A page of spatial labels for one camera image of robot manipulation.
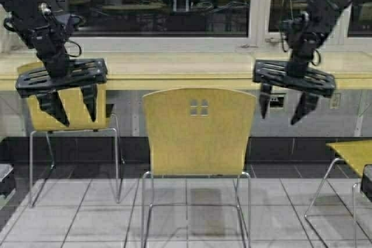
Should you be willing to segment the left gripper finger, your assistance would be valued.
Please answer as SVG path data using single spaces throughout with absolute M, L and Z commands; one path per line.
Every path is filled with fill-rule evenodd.
M 96 99 L 98 94 L 98 87 L 96 84 L 85 85 L 80 87 L 83 95 L 83 102 L 88 110 L 91 120 L 96 120 Z
M 36 97 L 42 112 L 52 116 L 66 127 L 70 125 L 65 108 L 57 91 L 37 94 Z

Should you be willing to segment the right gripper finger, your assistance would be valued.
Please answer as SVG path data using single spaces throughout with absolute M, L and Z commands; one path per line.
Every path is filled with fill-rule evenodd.
M 261 83 L 260 94 L 259 94 L 259 104 L 260 104 L 260 113 L 261 113 L 262 119 L 266 118 L 267 110 L 270 104 L 272 89 L 273 89 L 272 85 Z
M 304 116 L 314 111 L 317 107 L 318 101 L 318 95 L 303 92 L 295 109 L 295 113 L 291 118 L 291 125 L 296 124 L 298 121 L 304 118 Z

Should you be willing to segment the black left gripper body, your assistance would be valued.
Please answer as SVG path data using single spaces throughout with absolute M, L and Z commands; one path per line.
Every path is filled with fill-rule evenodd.
M 108 68 L 103 58 L 71 57 L 65 46 L 35 48 L 40 67 L 19 74 L 15 88 L 22 98 L 63 89 L 104 84 Z

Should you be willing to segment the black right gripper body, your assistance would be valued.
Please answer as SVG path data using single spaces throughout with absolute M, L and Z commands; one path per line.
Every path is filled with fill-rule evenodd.
M 317 49 L 306 56 L 292 51 L 288 60 L 258 59 L 252 81 L 260 85 L 260 95 L 265 98 L 271 95 L 273 87 L 329 98 L 336 89 L 336 81 L 332 74 L 316 69 L 321 62 Z

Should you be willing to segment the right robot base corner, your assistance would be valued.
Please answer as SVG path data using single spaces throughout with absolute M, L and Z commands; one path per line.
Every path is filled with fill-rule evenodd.
M 361 181 L 361 192 L 372 201 L 372 165 L 366 164 L 363 169 L 362 181 Z

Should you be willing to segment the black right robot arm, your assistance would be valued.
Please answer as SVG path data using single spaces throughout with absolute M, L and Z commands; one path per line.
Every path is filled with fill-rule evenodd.
M 257 60 L 253 82 L 260 84 L 259 106 L 266 118 L 273 87 L 301 92 L 291 118 L 294 125 L 317 107 L 320 97 L 331 98 L 336 89 L 335 77 L 316 69 L 314 57 L 328 40 L 344 10 L 353 0 L 306 0 L 306 8 L 292 19 L 280 23 L 282 41 L 291 54 L 287 61 Z

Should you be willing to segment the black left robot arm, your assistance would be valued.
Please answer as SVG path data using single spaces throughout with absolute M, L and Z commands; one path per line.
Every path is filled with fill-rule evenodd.
M 50 0 L 1 0 L 9 13 L 3 26 L 16 33 L 36 52 L 42 65 L 19 75 L 15 88 L 22 98 L 34 96 L 42 112 L 65 126 L 70 125 L 59 96 L 62 90 L 78 88 L 92 121 L 98 116 L 98 86 L 107 82 L 103 58 L 82 59 L 71 55 L 66 43 L 84 19 L 64 10 L 54 10 Z

